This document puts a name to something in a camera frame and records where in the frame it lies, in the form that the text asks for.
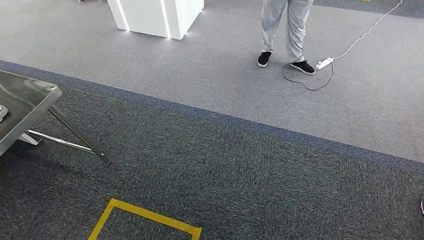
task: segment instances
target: white cable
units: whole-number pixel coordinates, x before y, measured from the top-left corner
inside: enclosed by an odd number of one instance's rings
[[[371,30],[373,28],[375,28],[377,26],[377,24],[379,24],[379,22],[381,22],[381,20],[389,15],[391,12],[393,12],[393,10],[395,10],[397,7],[399,7],[399,5],[401,5],[404,2],[404,0],[400,0],[400,2],[394,7],[392,8],[388,13],[384,14],[384,16],[382,16],[375,24],[374,26],[372,26],[364,35],[362,35],[358,40],[356,40],[356,42],[354,44],[352,44],[352,46],[349,47],[349,49],[347,51],[345,51],[342,55],[338,56],[338,57],[333,57],[333,60],[342,58],[344,55],[346,55],[352,48],[353,46],[355,46],[359,41],[361,41],[367,34],[369,34],[371,32]]]

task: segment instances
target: white shoe sole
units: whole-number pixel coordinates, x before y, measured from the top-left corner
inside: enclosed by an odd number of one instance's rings
[[[265,63],[264,65],[260,64],[259,62],[257,62],[257,65],[261,68],[265,68],[268,65],[268,62]]]
[[[314,74],[315,74],[315,71],[313,71],[313,72],[307,72],[307,71],[303,70],[302,68],[300,68],[300,67],[298,67],[298,66],[295,66],[295,65],[293,65],[293,64],[291,64],[291,63],[290,63],[290,66],[291,66],[292,68],[295,68],[295,69],[297,69],[297,70],[301,71],[302,73],[304,73],[304,74],[306,74],[306,75],[309,75],[309,76],[311,76],[311,75],[314,75]]]

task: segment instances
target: blue carpet border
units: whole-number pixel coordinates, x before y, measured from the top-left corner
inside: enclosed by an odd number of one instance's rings
[[[218,123],[253,130],[265,133],[274,137],[282,138],[286,141],[304,144],[311,147],[325,149],[327,151],[335,152],[342,155],[347,155],[363,160],[371,161],[381,165],[387,165],[395,168],[407,169],[411,172],[424,175],[424,163],[413,161],[397,156],[388,155],[381,152],[376,152],[361,147],[348,145],[341,142],[331,141],[320,137],[311,136],[304,133],[290,131],[283,128],[269,126],[263,123],[258,123],[250,120],[237,118],[234,116],[225,115],[205,109],[200,109],[188,105],[183,105],[176,102],[171,102],[151,96],[142,95],[127,90],[122,90],[99,83],[94,83],[62,74],[40,70],[33,67],[20,65],[17,63],[7,62],[0,60],[0,70],[22,75],[25,77],[42,80],[60,85],[68,85],[80,89],[91,89],[105,95],[118,96],[123,99],[138,101],[144,104],[155,105],[160,108],[170,109],[182,114],[195,116],[201,119],[212,120]]]

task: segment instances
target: floor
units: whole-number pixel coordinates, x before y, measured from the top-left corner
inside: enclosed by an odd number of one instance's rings
[[[200,240],[422,239],[424,163],[4,61],[0,70],[60,85],[57,106],[112,159],[17,141],[0,156],[2,240],[87,239],[111,198],[202,228]],[[32,129],[78,143],[50,114]],[[114,208],[97,239],[191,236]]]
[[[342,54],[396,2],[326,5],[307,23],[312,64]],[[378,9],[358,11],[364,5]],[[336,61],[317,92],[282,78],[283,22],[269,66],[256,66],[257,0],[206,0],[182,41],[118,30],[104,1],[1,1],[0,60],[424,162],[424,19],[411,6]],[[331,69],[288,74],[317,87]]]

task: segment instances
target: person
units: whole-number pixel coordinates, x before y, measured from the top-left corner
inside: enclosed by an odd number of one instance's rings
[[[275,48],[276,31],[287,3],[286,49],[292,66],[307,75],[315,69],[303,56],[305,26],[314,0],[263,0],[262,53],[257,60],[259,67],[266,67]]]

